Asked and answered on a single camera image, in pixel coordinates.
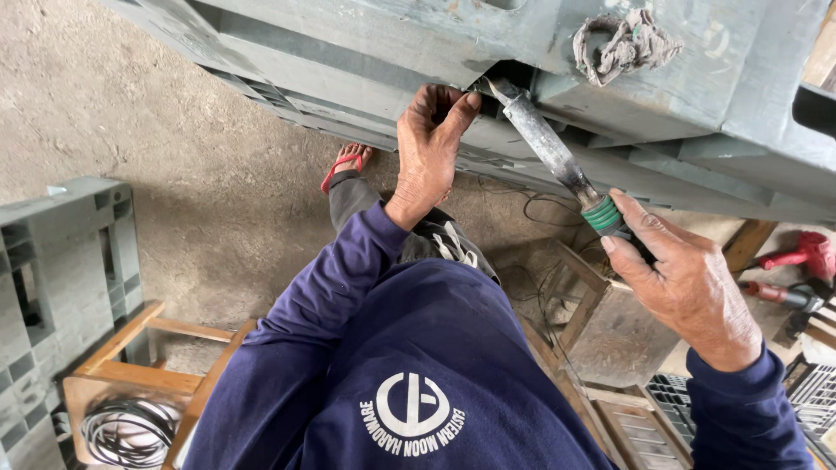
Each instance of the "logo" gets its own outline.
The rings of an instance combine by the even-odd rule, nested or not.
[[[464,427],[465,412],[456,408],[451,412],[447,396],[429,377],[424,377],[423,382],[429,387],[425,391],[431,391],[432,395],[421,393],[421,378],[413,373],[407,378],[406,403],[390,402],[392,387],[404,379],[403,372],[391,376],[380,384],[373,401],[360,402],[360,416],[366,430],[378,446],[393,455],[418,457],[437,451],[439,446],[445,447]],[[392,408],[397,406],[397,410],[403,411],[404,405],[406,419],[402,421]]]

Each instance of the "sleeve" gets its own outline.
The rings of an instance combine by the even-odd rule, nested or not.
[[[346,324],[408,234],[382,202],[349,219],[232,355],[197,424],[185,470],[284,467],[293,458]]]
[[[765,343],[761,348],[760,358],[738,372],[715,370],[696,351],[688,351],[695,470],[812,470],[781,383],[784,365]]]

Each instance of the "hand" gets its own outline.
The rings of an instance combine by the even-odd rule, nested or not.
[[[761,355],[762,333],[743,301],[720,247],[609,191],[635,235],[656,256],[653,268],[627,240],[603,237],[613,269],[636,297],[716,370],[743,370]]]
[[[400,172],[385,211],[411,230],[453,185],[461,135],[479,114],[482,96],[424,84],[398,119]]]

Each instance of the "dark pants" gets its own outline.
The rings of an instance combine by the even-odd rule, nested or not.
[[[334,225],[334,230],[339,233],[355,212],[372,207],[380,199],[380,194],[369,186],[369,181],[363,178],[359,171],[347,170],[335,174],[329,188],[331,222]],[[456,240],[453,239],[447,229],[448,223],[455,233]],[[442,248],[436,241],[436,236],[441,239],[441,242],[446,246],[445,251],[451,253],[455,261],[462,261],[456,255],[460,252],[460,249],[464,253],[473,252],[476,256],[478,269],[499,284],[499,277],[491,268],[491,265],[488,264],[482,251],[465,236],[456,220],[438,207],[433,207],[430,213],[424,216],[412,229],[409,237],[404,241],[397,262],[408,263],[423,258],[450,259],[449,255],[445,256],[442,253]]]

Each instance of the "red flip-flop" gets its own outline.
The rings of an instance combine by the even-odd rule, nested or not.
[[[328,195],[328,191],[331,189],[330,186],[331,186],[331,179],[334,178],[334,168],[336,168],[337,165],[339,165],[340,163],[345,163],[346,161],[352,161],[352,160],[357,161],[357,171],[363,170],[363,156],[361,154],[356,154],[355,153],[353,155],[344,156],[343,158],[340,158],[339,160],[337,160],[337,162],[334,163],[331,166],[331,171],[329,171],[328,175],[325,177],[325,179],[322,180],[322,184],[319,185],[319,189],[321,189],[322,192],[324,192],[326,196]]]

